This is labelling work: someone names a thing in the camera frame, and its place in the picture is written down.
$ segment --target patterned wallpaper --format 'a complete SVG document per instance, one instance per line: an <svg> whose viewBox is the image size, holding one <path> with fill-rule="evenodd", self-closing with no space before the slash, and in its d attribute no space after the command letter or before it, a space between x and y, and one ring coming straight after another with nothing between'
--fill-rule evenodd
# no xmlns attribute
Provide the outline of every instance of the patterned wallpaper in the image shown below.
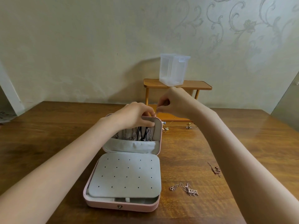
<svg viewBox="0 0 299 224"><path fill-rule="evenodd" d="M299 0L2 0L0 60L28 109L144 101L160 53L190 55L210 107L271 113L299 70ZM156 102L163 90L151 90Z"/></svg>

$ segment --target clear plastic box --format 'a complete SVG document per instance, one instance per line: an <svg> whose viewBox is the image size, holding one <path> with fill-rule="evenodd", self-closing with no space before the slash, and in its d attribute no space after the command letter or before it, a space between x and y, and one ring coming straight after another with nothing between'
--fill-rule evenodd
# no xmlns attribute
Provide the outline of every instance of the clear plastic box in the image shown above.
<svg viewBox="0 0 299 224"><path fill-rule="evenodd" d="M167 86L182 85L190 56L161 54L159 81Z"/></svg>

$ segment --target forearm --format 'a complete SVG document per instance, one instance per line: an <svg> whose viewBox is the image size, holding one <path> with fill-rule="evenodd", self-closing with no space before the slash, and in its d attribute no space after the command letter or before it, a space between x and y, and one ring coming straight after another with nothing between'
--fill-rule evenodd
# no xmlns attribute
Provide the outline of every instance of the forearm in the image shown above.
<svg viewBox="0 0 299 224"><path fill-rule="evenodd" d="M118 131L113 117L92 128L0 197L0 223L46 223L102 145Z"/></svg>
<svg viewBox="0 0 299 224"><path fill-rule="evenodd" d="M197 104L190 119L207 139L248 223L299 223L298 200L242 145L218 115Z"/></svg>

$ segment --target hand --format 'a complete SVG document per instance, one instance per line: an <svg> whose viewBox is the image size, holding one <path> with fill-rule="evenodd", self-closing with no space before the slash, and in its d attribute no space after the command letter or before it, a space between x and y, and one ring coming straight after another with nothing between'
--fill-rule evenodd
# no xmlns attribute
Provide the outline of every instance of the hand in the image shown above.
<svg viewBox="0 0 299 224"><path fill-rule="evenodd" d="M157 112L170 113L181 118L190 118L192 109L200 103L182 88L170 87L157 105Z"/></svg>
<svg viewBox="0 0 299 224"><path fill-rule="evenodd" d="M155 111L152 107L144 103L132 102L122 109L110 115L119 124L119 130L131 129L135 127L153 127L154 122L144 120L141 116L154 116Z"/></svg>

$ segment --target wooden shelf leg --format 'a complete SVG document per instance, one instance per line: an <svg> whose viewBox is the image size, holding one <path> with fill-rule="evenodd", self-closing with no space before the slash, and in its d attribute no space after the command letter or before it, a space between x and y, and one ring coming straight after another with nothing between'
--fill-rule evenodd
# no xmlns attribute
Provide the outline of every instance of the wooden shelf leg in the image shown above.
<svg viewBox="0 0 299 224"><path fill-rule="evenodd" d="M199 90L196 90L195 99L197 100L199 94Z"/></svg>
<svg viewBox="0 0 299 224"><path fill-rule="evenodd" d="M146 105L149 104L149 91L150 91L150 89L146 88L146 91L145 91L145 104Z"/></svg>

